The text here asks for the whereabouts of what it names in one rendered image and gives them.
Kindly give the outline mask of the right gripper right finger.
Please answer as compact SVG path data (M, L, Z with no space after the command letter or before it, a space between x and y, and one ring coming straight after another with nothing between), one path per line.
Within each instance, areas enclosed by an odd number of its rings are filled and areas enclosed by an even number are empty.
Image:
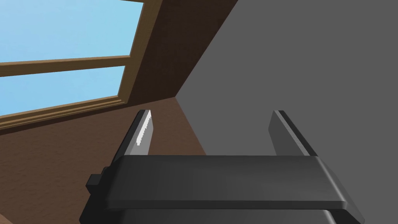
M285 111L272 112L268 131L277 156L317 156Z

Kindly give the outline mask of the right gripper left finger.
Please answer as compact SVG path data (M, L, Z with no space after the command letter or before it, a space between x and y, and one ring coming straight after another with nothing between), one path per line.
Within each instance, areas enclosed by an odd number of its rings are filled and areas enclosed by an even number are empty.
M153 130L151 111L139 110L112 161L125 155L148 155Z

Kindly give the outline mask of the wooden framed window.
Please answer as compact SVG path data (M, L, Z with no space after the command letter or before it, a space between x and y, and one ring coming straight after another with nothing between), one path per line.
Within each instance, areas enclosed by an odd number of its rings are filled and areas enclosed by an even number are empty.
M0 0L0 130L125 105L164 0Z

